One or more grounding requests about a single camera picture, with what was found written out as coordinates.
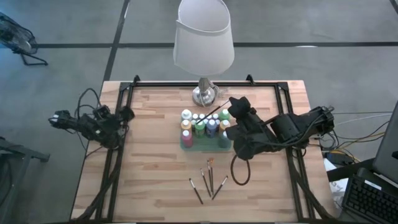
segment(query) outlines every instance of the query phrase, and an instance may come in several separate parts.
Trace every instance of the black keyboard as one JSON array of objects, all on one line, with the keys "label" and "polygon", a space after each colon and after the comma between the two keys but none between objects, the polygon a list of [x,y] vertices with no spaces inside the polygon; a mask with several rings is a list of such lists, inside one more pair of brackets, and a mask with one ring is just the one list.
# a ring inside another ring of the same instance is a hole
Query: black keyboard
[{"label": "black keyboard", "polygon": [[398,198],[367,183],[355,175],[349,179],[343,208],[376,223],[398,224]]}]

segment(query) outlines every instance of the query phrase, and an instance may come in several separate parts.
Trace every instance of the green paint bottle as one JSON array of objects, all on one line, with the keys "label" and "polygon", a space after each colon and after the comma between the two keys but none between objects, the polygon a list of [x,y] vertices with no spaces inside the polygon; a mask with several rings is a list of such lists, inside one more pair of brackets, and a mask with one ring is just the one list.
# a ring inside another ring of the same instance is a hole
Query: green paint bottle
[{"label": "green paint bottle", "polygon": [[229,112],[227,109],[223,109],[219,114],[218,114],[218,119],[220,119],[220,121],[224,121],[227,120],[229,121]]},{"label": "green paint bottle", "polygon": [[195,124],[195,133],[198,138],[203,138],[205,136],[205,127],[206,125],[203,121]]}]

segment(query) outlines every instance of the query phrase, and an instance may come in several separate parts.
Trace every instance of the gray floor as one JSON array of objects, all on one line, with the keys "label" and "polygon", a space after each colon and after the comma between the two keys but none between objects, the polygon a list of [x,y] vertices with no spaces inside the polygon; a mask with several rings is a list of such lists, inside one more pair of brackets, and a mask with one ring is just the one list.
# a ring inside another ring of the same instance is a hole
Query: gray floor
[{"label": "gray floor", "polygon": [[[3,0],[0,11],[30,28],[41,44],[112,43],[123,0]],[[179,0],[131,0],[121,42],[173,42]],[[227,0],[236,42],[398,41],[389,0]],[[14,211],[15,223],[67,220],[83,149],[76,136],[50,127],[55,110],[74,110],[88,87],[99,91],[110,49],[40,49],[48,67],[25,67],[0,49],[0,136],[51,153],[34,162]],[[305,80],[312,107],[336,112],[391,111],[398,100],[398,47],[238,48],[233,65],[214,80]],[[171,49],[119,49],[111,80],[194,80],[173,65]],[[89,96],[87,103],[94,103]],[[366,115],[336,115],[336,123]],[[388,116],[336,127],[341,136],[371,133]],[[379,141],[357,144],[360,159]]]}]

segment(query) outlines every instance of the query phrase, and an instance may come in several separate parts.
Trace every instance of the wooden tabletop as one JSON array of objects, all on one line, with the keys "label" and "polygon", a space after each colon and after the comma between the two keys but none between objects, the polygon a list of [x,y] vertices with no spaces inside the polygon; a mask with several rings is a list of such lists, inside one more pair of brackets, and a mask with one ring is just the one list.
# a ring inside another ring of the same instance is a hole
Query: wooden tabletop
[{"label": "wooden tabletop", "polygon": [[[310,104],[304,82],[287,82],[294,112],[308,112]],[[111,110],[116,106],[119,84],[105,82],[101,92],[101,103],[108,105]],[[136,117],[129,123],[130,131],[126,136],[114,211],[115,222],[297,221],[284,150],[256,155],[250,160],[250,182],[239,186],[230,178],[233,149],[212,153],[185,152],[180,148],[182,110],[207,113],[230,96],[246,96],[263,120],[278,114],[274,89],[269,87],[229,87],[211,108],[200,108],[193,103],[192,88],[134,89],[132,109]],[[98,147],[97,142],[91,142],[88,152]],[[229,175],[214,201],[209,198],[200,174],[200,168],[207,170],[206,160],[210,157],[214,158],[215,188]],[[105,158],[106,150],[101,149],[86,159],[72,218],[78,217],[98,193]],[[304,160],[312,192],[333,214],[334,204],[320,149],[308,147]],[[246,180],[248,171],[242,160],[237,159],[234,171],[238,180]],[[204,205],[200,204],[189,178],[194,181]],[[304,199],[302,205],[306,211]]]}]

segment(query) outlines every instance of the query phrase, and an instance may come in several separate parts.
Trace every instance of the lamp base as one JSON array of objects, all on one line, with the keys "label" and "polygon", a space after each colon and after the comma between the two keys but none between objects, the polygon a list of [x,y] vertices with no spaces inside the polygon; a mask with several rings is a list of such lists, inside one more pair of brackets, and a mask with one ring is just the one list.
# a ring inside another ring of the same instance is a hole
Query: lamp base
[{"label": "lamp base", "polygon": [[198,86],[192,91],[192,100],[198,106],[211,106],[214,103],[215,99],[216,94],[214,92],[214,89],[212,89],[211,87],[209,87],[205,91],[201,91]]}]

